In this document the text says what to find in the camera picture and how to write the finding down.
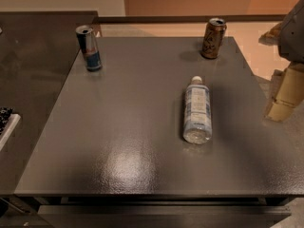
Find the beige taped gripper finger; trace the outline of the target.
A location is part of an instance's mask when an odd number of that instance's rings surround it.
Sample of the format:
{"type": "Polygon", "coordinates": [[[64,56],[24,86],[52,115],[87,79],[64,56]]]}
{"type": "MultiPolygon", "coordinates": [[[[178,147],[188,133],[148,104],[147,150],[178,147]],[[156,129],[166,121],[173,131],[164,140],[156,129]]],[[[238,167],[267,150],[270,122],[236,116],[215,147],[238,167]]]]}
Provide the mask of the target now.
{"type": "Polygon", "coordinates": [[[287,120],[304,100],[304,64],[291,62],[283,71],[275,70],[265,108],[265,117],[275,122],[287,120]]]}

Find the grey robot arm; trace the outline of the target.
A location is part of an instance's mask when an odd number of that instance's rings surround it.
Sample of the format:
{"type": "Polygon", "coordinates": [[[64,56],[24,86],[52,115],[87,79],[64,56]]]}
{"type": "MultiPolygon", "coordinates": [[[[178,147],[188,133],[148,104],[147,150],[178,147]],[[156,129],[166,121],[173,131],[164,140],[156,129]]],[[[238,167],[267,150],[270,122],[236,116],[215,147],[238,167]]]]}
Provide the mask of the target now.
{"type": "Polygon", "coordinates": [[[274,71],[264,116],[283,122],[304,100],[304,0],[283,19],[278,54],[290,64],[283,71],[274,71]]]}

